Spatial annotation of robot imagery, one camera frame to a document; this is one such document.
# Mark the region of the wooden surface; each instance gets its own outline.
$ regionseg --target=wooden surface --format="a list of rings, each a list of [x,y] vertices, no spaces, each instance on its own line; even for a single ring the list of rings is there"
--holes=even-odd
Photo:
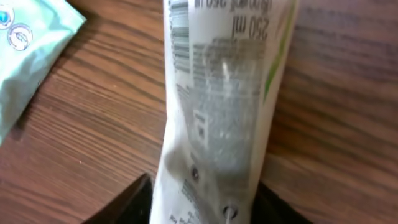
[[[88,18],[0,148],[0,223],[80,223],[165,128],[160,0]],[[398,1],[303,0],[262,180],[315,223],[398,223]]]

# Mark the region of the white tube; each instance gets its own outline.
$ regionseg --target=white tube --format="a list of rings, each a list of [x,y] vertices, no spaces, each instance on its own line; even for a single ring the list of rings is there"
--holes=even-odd
[[[164,1],[167,125],[151,224],[250,222],[298,5]]]

